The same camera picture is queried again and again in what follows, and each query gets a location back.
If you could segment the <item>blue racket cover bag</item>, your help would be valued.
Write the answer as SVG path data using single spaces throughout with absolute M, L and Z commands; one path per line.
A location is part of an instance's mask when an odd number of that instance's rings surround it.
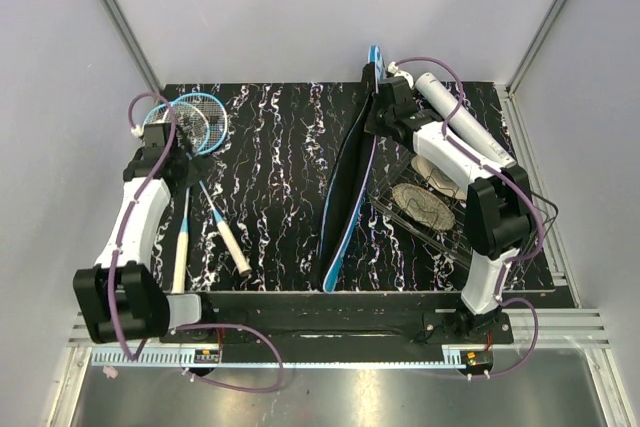
M 316 274 L 318 289 L 325 293 L 336 287 L 365 197 L 376 150 L 376 137 L 365 131 L 365 125 L 384 73 L 381 49 L 373 44 L 362 69 L 354 112 L 336 157 L 323 206 Z

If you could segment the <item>white shuttlecock tube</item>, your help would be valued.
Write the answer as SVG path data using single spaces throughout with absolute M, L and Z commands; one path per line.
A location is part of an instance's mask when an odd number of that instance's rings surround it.
M 430 72 L 421 75 L 415 81 L 415 88 L 443 118 L 446 118 L 458 103 L 458 98 Z M 453 116 L 449 127 L 469 146 L 488 159 L 503 167 L 516 163 L 516 160 L 468 112 L 464 105 Z

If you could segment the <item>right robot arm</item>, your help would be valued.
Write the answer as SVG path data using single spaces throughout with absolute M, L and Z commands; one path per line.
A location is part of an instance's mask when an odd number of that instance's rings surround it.
M 526 170 L 430 73 L 415 83 L 404 76 L 381 81 L 367 127 L 431 162 L 464 190 L 471 264 L 460 305 L 445 324 L 463 342 L 480 341 L 505 305 L 510 268 L 526 259 L 532 236 L 544 235 Z

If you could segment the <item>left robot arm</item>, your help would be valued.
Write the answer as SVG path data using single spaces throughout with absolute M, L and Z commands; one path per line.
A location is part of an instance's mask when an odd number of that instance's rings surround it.
M 215 333 L 201 294 L 166 294 L 151 273 L 156 232 L 170 199 L 186 181 L 188 160 L 169 122 L 148 125 L 143 146 L 123 171 L 123 200 L 94 266 L 78 270 L 73 290 L 97 344 L 163 337 L 179 327 L 196 343 Z

